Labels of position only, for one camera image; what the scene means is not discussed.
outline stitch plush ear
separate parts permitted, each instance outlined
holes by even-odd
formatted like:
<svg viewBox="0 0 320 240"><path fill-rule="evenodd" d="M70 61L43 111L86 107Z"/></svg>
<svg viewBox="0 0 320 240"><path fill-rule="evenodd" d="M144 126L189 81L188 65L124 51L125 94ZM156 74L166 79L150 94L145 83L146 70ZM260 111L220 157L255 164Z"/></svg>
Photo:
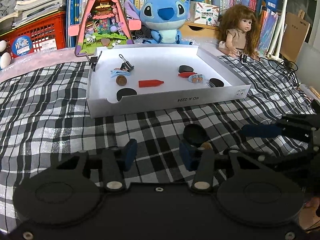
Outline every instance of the stitch plush ear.
<svg viewBox="0 0 320 240"><path fill-rule="evenodd" d="M140 20L140 10L138 10L130 0L125 0L123 7L127 15L129 15L133 19Z"/></svg>
<svg viewBox="0 0 320 240"><path fill-rule="evenodd" d="M189 18L190 18L190 0L186 0L186 1L183 3L183 6L184 6L184 8L186 9L186 11L188 12L187 19L189 19Z"/></svg>

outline white egg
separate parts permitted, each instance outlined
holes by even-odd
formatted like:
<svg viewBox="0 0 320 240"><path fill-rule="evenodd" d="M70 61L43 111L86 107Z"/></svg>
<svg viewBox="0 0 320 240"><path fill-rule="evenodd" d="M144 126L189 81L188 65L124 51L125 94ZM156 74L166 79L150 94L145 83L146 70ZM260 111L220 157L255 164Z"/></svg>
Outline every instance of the white egg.
<svg viewBox="0 0 320 240"><path fill-rule="evenodd" d="M0 68L6 68L7 66L10 65L11 62L11 56L8 52L5 52L1 58L0 58Z"/></svg>
<svg viewBox="0 0 320 240"><path fill-rule="evenodd" d="M7 42L0 41L0 52L4 51L6 47L7 47Z"/></svg>

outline white cardboard box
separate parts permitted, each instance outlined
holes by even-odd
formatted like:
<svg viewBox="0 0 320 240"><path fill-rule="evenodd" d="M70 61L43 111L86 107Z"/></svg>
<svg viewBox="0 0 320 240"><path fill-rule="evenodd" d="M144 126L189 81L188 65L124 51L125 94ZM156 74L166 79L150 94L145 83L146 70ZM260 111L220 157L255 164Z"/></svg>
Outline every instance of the white cardboard box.
<svg viewBox="0 0 320 240"><path fill-rule="evenodd" d="M219 6L203 2L190 2L190 22L218 26Z"/></svg>
<svg viewBox="0 0 320 240"><path fill-rule="evenodd" d="M198 46L171 44L119 45L113 49L99 47L102 51L96 71L89 73L87 103L92 118L130 114L183 106L245 98L250 84L228 65ZM119 68L123 55L132 65L127 84L119 86L110 70ZM189 65L206 79L218 78L224 87L210 88L208 84L191 83L178 76L179 66ZM139 80L158 79L158 87L139 88ZM137 95L125 96L119 102L116 93L122 88L133 88Z"/></svg>

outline sticker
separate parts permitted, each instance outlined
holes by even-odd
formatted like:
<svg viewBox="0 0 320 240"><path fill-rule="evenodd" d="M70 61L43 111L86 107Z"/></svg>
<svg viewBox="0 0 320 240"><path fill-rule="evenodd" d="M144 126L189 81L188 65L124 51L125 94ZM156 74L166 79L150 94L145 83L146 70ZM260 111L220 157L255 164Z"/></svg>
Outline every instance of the sticker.
<svg viewBox="0 0 320 240"><path fill-rule="evenodd" d="M57 50L56 39L51 39L51 40L46 40L41 42L41 51L48 50L48 49Z"/></svg>
<svg viewBox="0 0 320 240"><path fill-rule="evenodd" d="M10 43L13 58L34 52L30 36L20 36Z"/></svg>
<svg viewBox="0 0 320 240"><path fill-rule="evenodd" d="M245 92L245 89L237 90L236 96L242 96Z"/></svg>

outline stitch plush nose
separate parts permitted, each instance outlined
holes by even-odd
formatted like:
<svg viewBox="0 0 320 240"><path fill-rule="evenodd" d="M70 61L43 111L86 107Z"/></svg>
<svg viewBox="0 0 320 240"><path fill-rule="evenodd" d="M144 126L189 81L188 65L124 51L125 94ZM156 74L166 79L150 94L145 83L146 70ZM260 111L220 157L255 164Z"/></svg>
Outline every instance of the stitch plush nose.
<svg viewBox="0 0 320 240"><path fill-rule="evenodd" d="M161 19L167 21L172 18L174 15L174 10L173 8L163 8L158 10L158 15Z"/></svg>

